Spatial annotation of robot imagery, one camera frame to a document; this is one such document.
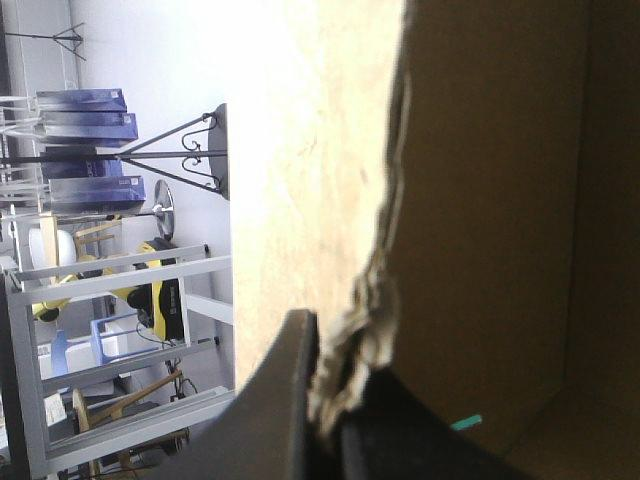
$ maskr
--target black object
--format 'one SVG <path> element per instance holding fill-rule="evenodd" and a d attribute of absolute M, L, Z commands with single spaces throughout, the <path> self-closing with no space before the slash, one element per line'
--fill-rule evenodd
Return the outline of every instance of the black object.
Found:
<path fill-rule="evenodd" d="M 176 248 L 170 241 L 156 237 L 145 242 L 155 251 L 171 250 Z M 160 260 L 162 266 L 175 265 L 175 258 Z M 148 268 L 147 264 L 136 265 L 137 270 Z M 160 311 L 165 322 L 165 338 L 170 340 L 182 340 L 184 338 L 184 326 L 182 324 L 182 309 L 180 308 L 180 286 L 178 280 L 173 278 L 162 281 L 160 287 Z M 127 303 L 131 308 L 144 312 L 138 315 L 138 320 L 147 328 L 153 328 L 156 322 L 154 315 L 154 302 L 152 284 L 140 285 L 127 295 Z"/>
<path fill-rule="evenodd" d="M 29 33 L 8 33 L 8 32 L 4 32 L 4 34 L 10 37 L 41 38 L 41 39 L 53 40 L 62 48 L 64 48 L 68 52 L 73 53 L 76 57 L 86 62 L 87 59 L 78 53 L 78 48 L 80 47 L 80 45 L 82 45 L 82 42 L 84 42 L 84 39 L 76 31 L 76 28 L 81 27 L 82 25 L 84 25 L 84 22 L 74 25 L 71 28 L 67 28 L 66 30 L 63 30 L 60 33 L 56 33 L 55 35 L 35 35 L 35 34 L 29 34 Z M 62 42 L 70 42 L 71 47 L 69 47 L 68 45 L 65 45 Z"/>
<path fill-rule="evenodd" d="M 136 160 L 141 159 L 159 159 L 159 158 L 185 158 L 185 160 L 197 158 L 213 158 L 213 157 L 227 157 L 227 151 L 225 150 L 204 150 L 198 152 L 192 152 L 187 150 L 186 152 L 142 152 L 136 153 L 143 147 L 149 146 L 153 143 L 162 140 L 170 135 L 178 133 L 182 130 L 185 130 L 197 123 L 207 122 L 209 119 L 215 117 L 215 112 L 203 113 L 198 118 L 191 120 L 183 125 L 180 125 L 172 130 L 168 130 L 160 135 L 157 135 L 145 142 L 139 143 L 138 145 L 125 150 L 119 153 L 109 153 L 109 154 L 70 154 L 70 153 L 62 153 L 62 152 L 46 152 L 44 155 L 39 157 L 33 156 L 15 156 L 11 157 L 10 162 L 11 165 L 20 165 L 23 163 L 48 163 L 48 162 L 95 162 L 101 160 L 121 160 L 122 162 L 128 163 L 138 168 L 142 168 L 144 170 L 148 170 L 153 173 L 157 173 L 158 175 L 162 175 L 164 177 L 171 178 L 178 182 L 186 183 L 187 185 L 191 185 L 193 187 L 200 188 L 202 190 L 206 190 L 208 192 L 217 193 L 222 195 L 222 191 L 217 186 L 209 186 L 203 185 L 198 182 L 194 182 L 193 180 L 189 180 L 188 178 L 183 178 L 179 175 L 175 175 L 171 172 L 167 172 L 166 170 L 161 170 L 159 168 L 152 167 L 150 165 L 145 165 L 144 163 L 140 163 Z"/>
<path fill-rule="evenodd" d="M 363 406 L 344 415 L 334 453 L 325 453 L 306 421 L 317 353 L 315 315 L 289 312 L 267 358 L 238 398 L 150 480 L 528 478 L 451 430 L 389 370 L 372 375 Z"/>

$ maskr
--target black machine part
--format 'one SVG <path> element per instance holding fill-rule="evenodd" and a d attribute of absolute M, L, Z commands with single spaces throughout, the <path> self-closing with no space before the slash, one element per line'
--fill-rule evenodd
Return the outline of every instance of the black machine part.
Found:
<path fill-rule="evenodd" d="M 176 246 L 164 238 L 156 237 L 147 242 L 154 250 L 170 250 Z M 161 260 L 162 265 L 173 265 L 175 259 Z M 136 265 L 136 269 L 148 268 L 146 264 Z M 151 284 L 140 285 L 127 296 L 127 303 L 138 310 L 138 320 L 147 328 L 154 326 L 153 293 Z M 180 288 L 177 279 L 164 280 L 160 289 L 160 309 L 165 318 L 166 338 L 182 340 L 184 326 L 182 324 L 182 309 L 180 306 Z"/>

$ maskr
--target metal bar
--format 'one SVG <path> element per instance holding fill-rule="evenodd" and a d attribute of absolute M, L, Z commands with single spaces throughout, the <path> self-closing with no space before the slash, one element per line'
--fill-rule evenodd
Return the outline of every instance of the metal bar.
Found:
<path fill-rule="evenodd" d="M 34 288 L 33 290 L 15 293 L 9 300 L 11 305 L 32 305 L 105 290 L 112 291 L 118 288 L 170 280 L 182 276 L 215 272 L 226 268 L 231 268 L 231 256 L 229 255 Z"/>
<path fill-rule="evenodd" d="M 194 245 L 191 247 L 178 247 L 169 250 L 159 250 L 150 253 L 136 253 L 123 255 L 121 257 L 103 258 L 89 262 L 79 262 L 62 267 L 48 267 L 39 270 L 25 270 L 16 272 L 16 278 L 20 281 L 37 280 L 39 278 L 49 278 L 51 276 L 69 275 L 72 273 L 90 272 L 102 270 L 109 267 L 120 267 L 123 265 L 133 265 L 134 263 L 146 263 L 151 260 L 166 260 L 168 258 L 193 257 L 203 255 L 208 251 L 207 245 Z"/>
<path fill-rule="evenodd" d="M 175 175 L 173 173 L 167 172 L 166 170 L 160 170 L 159 168 L 151 167 L 149 165 L 145 165 L 144 163 L 136 162 L 134 160 L 123 159 L 122 161 L 125 163 L 128 163 L 129 165 L 133 165 L 134 167 L 142 168 L 144 170 L 149 170 L 150 172 L 157 173 L 158 175 L 163 175 L 165 177 L 171 178 L 177 182 L 182 182 L 196 188 L 201 188 L 202 190 L 206 190 L 211 193 L 220 194 L 220 190 L 217 188 L 207 187 L 206 185 L 202 185 L 198 182 L 194 182 L 193 180 L 189 180 L 187 178 L 182 178 L 179 175 Z"/>
<path fill-rule="evenodd" d="M 70 42 L 81 42 L 82 37 L 80 35 L 71 35 L 68 37 L 58 37 L 57 35 L 36 35 L 30 33 L 4 33 L 8 37 L 25 37 L 25 38 L 44 38 L 47 40 L 68 40 Z"/>
<path fill-rule="evenodd" d="M 11 321 L 7 304 L 5 282 L 11 283 L 5 275 L 0 276 L 0 387 L 2 407 L 9 440 L 9 455 L 16 478 L 31 478 L 29 456 L 25 437 L 25 424 L 20 406 L 18 369 L 15 363 L 15 342 L 11 332 Z"/>
<path fill-rule="evenodd" d="M 186 357 L 200 353 L 215 346 L 213 340 L 207 338 L 191 345 L 178 345 L 177 347 L 157 350 L 135 357 L 126 358 L 118 362 L 109 363 L 100 367 L 88 368 L 79 372 L 68 373 L 59 377 L 48 378 L 42 381 L 44 395 L 51 395 L 62 388 L 81 388 L 88 385 L 104 382 L 115 378 L 121 373 L 133 372 L 141 368 L 171 360 L 173 358 Z"/>
<path fill-rule="evenodd" d="M 12 306 L 9 298 L 9 322 L 14 346 L 13 358 L 18 377 L 20 409 L 24 424 L 24 438 L 29 457 L 31 475 L 38 478 L 38 472 L 46 468 L 46 450 L 49 445 L 49 429 L 40 381 L 40 365 L 37 355 L 34 322 L 27 315 L 25 306 Z"/>
<path fill-rule="evenodd" d="M 48 470 L 64 470 L 215 418 L 234 397 L 233 391 L 217 394 L 214 389 L 208 390 L 56 442 L 49 451 Z"/>
<path fill-rule="evenodd" d="M 174 133 L 178 133 L 180 130 L 184 130 L 185 128 L 189 128 L 191 125 L 195 125 L 196 123 L 200 123 L 200 122 L 205 122 L 208 118 L 213 117 L 213 113 L 203 113 L 202 115 L 200 115 L 198 118 L 191 120 L 190 122 L 187 123 L 183 123 L 182 125 L 180 125 L 179 127 L 176 127 L 172 130 L 169 130 L 165 133 L 161 133 L 160 135 L 157 135 L 153 138 L 150 138 L 149 140 L 147 140 L 146 142 L 142 142 L 139 143 L 138 145 L 135 145 L 133 147 L 131 147 L 128 150 L 125 150 L 122 153 L 133 153 L 136 150 L 140 150 L 141 148 L 146 147 L 147 145 L 151 145 L 152 143 L 156 143 L 159 140 L 162 140 L 163 138 L 169 137 L 171 135 L 173 135 Z"/>
<path fill-rule="evenodd" d="M 202 150 L 200 152 L 171 151 L 171 152 L 142 152 L 142 153 L 47 153 L 34 156 L 15 156 L 7 160 L 11 165 L 24 163 L 56 163 L 56 162 L 87 162 L 99 160 L 146 160 L 154 158 L 184 158 L 184 157 L 226 157 L 227 150 Z"/>
<path fill-rule="evenodd" d="M 182 259 L 176 259 L 176 263 L 184 263 Z M 184 285 L 184 277 L 178 278 L 178 291 L 180 292 L 180 316 L 182 317 L 182 330 L 184 341 L 191 342 L 191 325 L 189 324 L 189 311 L 187 310 L 187 289 Z"/>
<path fill-rule="evenodd" d="M 233 325 L 233 305 L 190 293 L 187 295 L 187 308 L 193 312 Z"/>

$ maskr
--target metal stand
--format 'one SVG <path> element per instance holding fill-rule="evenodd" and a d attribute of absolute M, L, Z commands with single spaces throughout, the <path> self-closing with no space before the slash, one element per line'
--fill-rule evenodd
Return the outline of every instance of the metal stand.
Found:
<path fill-rule="evenodd" d="M 140 163 L 137 160 L 144 160 L 144 159 L 160 159 L 160 158 L 184 158 L 183 161 L 183 167 L 184 167 L 184 163 L 189 160 L 189 159 L 194 159 L 196 160 L 197 163 L 200 162 L 200 158 L 214 158 L 214 157 L 226 157 L 227 156 L 227 151 L 226 150 L 199 150 L 198 148 L 196 149 L 191 149 L 189 147 L 187 148 L 187 151 L 174 151 L 174 152 L 142 152 L 142 153 L 136 153 L 138 152 L 138 150 L 140 150 L 141 148 L 147 147 L 149 145 L 152 145 L 156 142 L 158 142 L 159 140 L 162 140 L 163 138 L 166 138 L 170 135 L 173 135 L 175 133 L 178 133 L 182 130 L 185 130 L 197 123 L 201 123 L 201 122 L 207 122 L 209 119 L 214 119 L 215 121 L 216 118 L 216 113 L 215 112 L 210 112 L 210 113 L 204 113 L 202 114 L 200 117 L 191 120 L 190 122 L 187 122 L 183 125 L 180 125 L 179 127 L 176 127 L 172 130 L 169 130 L 165 133 L 162 133 L 156 137 L 153 137 L 150 140 L 147 140 L 146 142 L 142 142 L 138 145 L 136 145 L 133 148 L 130 148 L 128 150 L 125 150 L 123 152 L 120 153 L 109 153 L 109 154 L 77 154 L 77 153 L 63 153 L 63 152 L 47 152 L 39 157 L 29 157 L 29 156 L 23 156 L 23 157 L 11 157 L 11 159 L 8 159 L 8 163 L 11 163 L 11 165 L 20 165 L 23 163 L 49 163 L 49 162 L 86 162 L 86 161 L 99 161 L 99 160 L 121 160 L 125 163 L 128 163 L 130 165 L 136 166 L 138 168 L 142 168 L 144 170 L 148 170 L 150 172 L 153 173 L 157 173 L 158 175 L 162 175 L 164 177 L 168 177 L 171 178 L 172 180 L 176 180 L 178 182 L 182 182 L 182 183 L 186 183 L 187 185 L 191 185 L 192 187 L 196 187 L 196 188 L 200 188 L 202 190 L 206 190 L 208 192 L 212 192 L 212 193 L 217 193 L 218 195 L 222 195 L 222 191 L 220 189 L 220 187 L 218 185 L 215 185 L 213 187 L 209 186 L 209 184 L 201 184 L 198 182 L 194 182 L 193 180 L 189 180 L 187 178 L 183 178 L 179 175 L 175 175 L 171 172 L 167 172 L 166 170 L 161 170 L 159 168 L 155 168 L 152 167 L 150 165 L 146 165 L 144 163 Z M 208 127 L 202 131 L 206 131 L 209 130 L 209 128 L 215 128 L 215 125 L 213 127 Z"/>
<path fill-rule="evenodd" d="M 231 267 L 231 257 L 206 258 L 208 247 L 199 245 L 152 253 L 82 262 L 64 267 L 51 267 L 24 272 L 5 271 L 0 275 L 0 352 L 2 366 L 0 382 L 11 463 L 16 478 L 38 479 L 49 473 L 79 465 L 109 453 L 117 452 L 153 438 L 185 428 L 219 415 L 234 398 L 233 392 L 218 393 L 216 389 L 200 392 L 148 412 L 128 417 L 95 430 L 64 440 L 51 442 L 46 422 L 44 398 L 60 388 L 78 388 L 114 378 L 172 358 L 184 357 L 214 348 L 213 340 L 192 342 L 189 336 L 187 310 L 194 300 L 184 291 L 184 277 L 218 271 Z M 114 275 L 81 279 L 51 286 L 30 288 L 32 281 L 52 275 L 63 276 L 104 269 L 130 266 L 150 260 L 175 258 L 176 264 L 158 268 L 127 271 Z M 37 356 L 37 339 L 31 305 L 54 299 L 95 295 L 135 285 L 169 279 L 180 280 L 185 341 L 176 347 L 127 358 L 101 367 L 42 381 Z M 202 308 L 199 313 L 229 322 L 230 306 L 218 313 Z"/>
<path fill-rule="evenodd" d="M 29 34 L 29 33 L 8 33 L 8 32 L 5 32 L 4 34 L 8 37 L 42 38 L 42 39 L 53 40 L 62 48 L 73 53 L 76 57 L 86 62 L 87 59 L 78 53 L 78 47 L 82 45 L 82 43 L 84 42 L 84 39 L 76 31 L 76 28 L 81 27 L 82 25 L 84 25 L 84 22 L 74 25 L 73 27 L 68 28 L 66 30 L 63 30 L 60 33 L 56 33 L 55 35 L 35 35 L 35 34 Z M 71 42 L 71 47 L 65 45 L 62 42 Z"/>

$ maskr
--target black metal stand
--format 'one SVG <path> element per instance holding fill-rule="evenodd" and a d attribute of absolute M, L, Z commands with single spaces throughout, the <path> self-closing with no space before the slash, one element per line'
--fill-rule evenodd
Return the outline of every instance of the black metal stand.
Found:
<path fill-rule="evenodd" d="M 71 28 L 67 28 L 66 30 L 63 30 L 60 33 L 56 33 L 55 35 L 36 35 L 36 34 L 30 34 L 30 33 L 8 33 L 8 32 L 5 32 L 4 34 L 9 37 L 42 38 L 42 39 L 53 40 L 62 48 L 73 53 L 76 57 L 86 62 L 87 59 L 78 53 L 78 47 L 82 45 L 82 42 L 84 42 L 84 39 L 76 31 L 76 28 L 81 27 L 82 25 L 84 25 L 84 23 L 79 23 L 77 25 L 74 25 Z M 71 42 L 72 46 L 69 47 L 62 42 Z"/>
<path fill-rule="evenodd" d="M 171 178 L 178 182 L 186 183 L 187 185 L 191 185 L 196 188 L 200 188 L 202 190 L 206 190 L 208 192 L 217 193 L 218 195 L 222 195 L 222 192 L 217 183 L 217 178 L 213 175 L 207 175 L 205 173 L 196 172 L 190 170 L 184 166 L 185 162 L 189 159 L 193 159 L 196 163 L 201 162 L 201 158 L 212 158 L 212 157 L 226 157 L 226 150 L 200 150 L 200 145 L 196 143 L 195 148 L 189 148 L 184 143 L 184 138 L 188 135 L 193 135 L 198 132 L 203 132 L 215 128 L 217 122 L 213 124 L 211 127 L 207 127 L 203 130 L 198 130 L 196 132 L 187 133 L 182 138 L 182 144 L 186 148 L 185 151 L 174 151 L 174 152 L 138 152 L 141 148 L 152 145 L 163 138 L 171 136 L 175 133 L 178 133 L 182 130 L 185 130 L 197 123 L 206 122 L 210 118 L 214 119 L 215 122 L 215 113 L 204 113 L 200 117 L 191 120 L 183 125 L 180 125 L 172 130 L 164 132 L 160 135 L 157 135 L 145 142 L 142 142 L 135 147 L 132 147 L 128 150 L 125 150 L 120 153 L 107 153 L 107 154 L 78 154 L 78 153 L 65 153 L 65 152 L 47 152 L 39 157 L 30 157 L 30 156 L 20 156 L 20 157 L 11 157 L 8 159 L 4 159 L 3 162 L 11 165 L 19 165 L 22 163 L 54 163 L 54 162 L 87 162 L 87 161 L 98 161 L 98 160 L 121 160 L 130 165 L 134 165 L 138 168 L 142 168 L 144 170 L 148 170 L 153 173 L 157 173 L 158 175 L 162 175 L 164 177 Z M 143 159 L 160 159 L 160 158 L 184 158 L 182 162 L 182 167 L 191 173 L 197 173 L 198 175 L 203 175 L 205 177 L 212 178 L 214 181 L 214 186 L 209 186 L 209 184 L 201 184 L 198 182 L 194 182 L 193 180 L 189 180 L 187 178 L 183 178 L 179 175 L 173 174 L 171 172 L 167 172 L 166 170 L 161 170 L 159 168 L 152 167 L 150 165 L 146 165 L 144 163 L 140 163 L 136 160 Z"/>

